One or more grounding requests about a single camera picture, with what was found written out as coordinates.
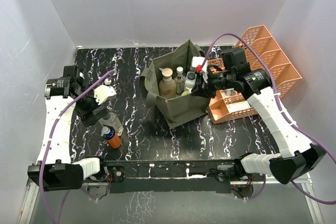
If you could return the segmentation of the yellow-green pump soap bottle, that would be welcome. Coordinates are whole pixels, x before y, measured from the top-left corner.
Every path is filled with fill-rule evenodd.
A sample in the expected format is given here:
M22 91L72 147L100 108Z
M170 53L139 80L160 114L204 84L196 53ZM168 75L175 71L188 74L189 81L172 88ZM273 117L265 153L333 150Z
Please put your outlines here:
M190 94L190 92L188 90L186 90L181 94L181 96L188 95L188 94Z

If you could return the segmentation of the white rectangular bottle black cap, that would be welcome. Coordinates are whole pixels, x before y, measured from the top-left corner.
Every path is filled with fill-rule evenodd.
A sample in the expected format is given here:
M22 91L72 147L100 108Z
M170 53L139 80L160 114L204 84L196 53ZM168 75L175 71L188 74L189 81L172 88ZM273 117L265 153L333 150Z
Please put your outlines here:
M188 71L186 74L185 84L184 84L184 91L191 91L196 82L196 74L192 71Z

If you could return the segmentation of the clear square bottle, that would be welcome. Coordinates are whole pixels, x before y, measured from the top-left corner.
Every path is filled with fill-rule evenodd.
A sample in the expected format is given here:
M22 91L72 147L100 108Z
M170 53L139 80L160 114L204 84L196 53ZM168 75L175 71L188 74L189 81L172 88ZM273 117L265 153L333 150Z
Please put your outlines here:
M109 112L104 117L102 117L99 122L101 125L112 127L118 136L122 135L123 125L115 113Z

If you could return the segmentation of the beige pump lotion bottle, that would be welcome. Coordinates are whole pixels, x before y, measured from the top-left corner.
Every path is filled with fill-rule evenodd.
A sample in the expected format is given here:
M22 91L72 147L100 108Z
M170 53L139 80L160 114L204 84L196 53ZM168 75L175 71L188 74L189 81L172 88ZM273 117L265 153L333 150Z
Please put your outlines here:
M176 97L176 83L172 78L173 71L170 68L160 68L162 80L159 83L159 95L166 99Z

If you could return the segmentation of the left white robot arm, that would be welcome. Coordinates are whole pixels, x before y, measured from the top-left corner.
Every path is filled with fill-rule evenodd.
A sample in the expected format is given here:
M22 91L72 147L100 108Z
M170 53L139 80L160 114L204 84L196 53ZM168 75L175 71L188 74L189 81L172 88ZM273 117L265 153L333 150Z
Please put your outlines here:
M65 66L61 77L47 80L44 139L37 162L27 171L42 191L79 189L88 178L101 182L108 177L102 158L93 156L72 162L69 145L73 114L85 126L95 125L108 114L106 109L96 109L113 95L113 88L103 84L112 73L110 70L90 83L81 68Z

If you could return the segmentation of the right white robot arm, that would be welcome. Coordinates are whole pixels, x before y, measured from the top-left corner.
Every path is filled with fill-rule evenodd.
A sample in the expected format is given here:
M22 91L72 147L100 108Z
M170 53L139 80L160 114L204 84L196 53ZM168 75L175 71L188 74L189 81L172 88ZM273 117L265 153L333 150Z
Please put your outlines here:
M285 109L279 109L268 73L259 68L251 70L241 48L222 53L224 69L208 64L205 71L196 68L196 82L192 96L214 98L216 91L234 89L257 111L279 148L278 154L247 153L234 161L234 174L247 180L253 173L272 175L282 184L314 169L326 155L325 150L313 144L289 123Z

